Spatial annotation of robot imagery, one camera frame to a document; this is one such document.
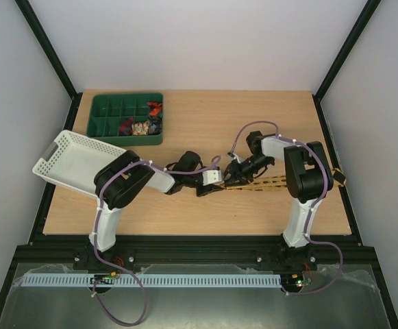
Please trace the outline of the yellow leopard print tie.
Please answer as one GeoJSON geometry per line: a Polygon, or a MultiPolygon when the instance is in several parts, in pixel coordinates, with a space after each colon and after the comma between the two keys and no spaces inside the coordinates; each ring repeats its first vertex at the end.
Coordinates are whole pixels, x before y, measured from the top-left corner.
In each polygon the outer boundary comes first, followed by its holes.
{"type": "MultiPolygon", "coordinates": [[[[344,187],[347,183],[347,178],[345,174],[338,168],[334,168],[332,170],[332,178],[334,181],[334,186],[344,187]]],[[[272,176],[272,177],[259,177],[254,178],[253,182],[250,182],[246,185],[235,184],[221,184],[221,187],[225,190],[234,190],[234,191],[279,191],[286,190],[286,178],[284,175],[282,176],[272,176]]]]}

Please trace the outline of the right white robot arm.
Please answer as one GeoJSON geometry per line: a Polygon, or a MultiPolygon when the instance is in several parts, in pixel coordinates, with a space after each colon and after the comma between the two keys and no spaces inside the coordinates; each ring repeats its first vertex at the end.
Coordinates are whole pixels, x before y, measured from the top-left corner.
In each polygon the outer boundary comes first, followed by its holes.
{"type": "Polygon", "coordinates": [[[299,247],[311,242],[310,231],[315,214],[334,185],[332,172],[323,147],[319,141],[302,143],[280,134],[263,135],[252,132],[246,138],[251,156],[242,160],[232,145],[228,156],[232,161],[224,172],[226,186],[246,186],[254,175],[274,165],[276,160],[284,163],[285,183],[293,199],[288,225],[283,233],[286,247],[278,251],[279,263],[288,269],[302,260],[299,247]]]}

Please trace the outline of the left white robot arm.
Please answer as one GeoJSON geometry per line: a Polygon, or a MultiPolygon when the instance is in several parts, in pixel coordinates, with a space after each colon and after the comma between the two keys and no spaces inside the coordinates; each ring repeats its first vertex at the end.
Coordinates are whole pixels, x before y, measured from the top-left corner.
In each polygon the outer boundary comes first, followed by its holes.
{"type": "Polygon", "coordinates": [[[177,162],[161,168],[150,160],[141,159],[132,150],[126,151],[94,178],[97,215],[90,242],[100,252],[114,246],[122,210],[144,187],[166,195],[188,187],[195,189],[198,197],[221,191],[223,174],[219,168],[220,160],[220,156],[215,156],[211,165],[205,167],[198,154],[187,151],[177,162]]]}

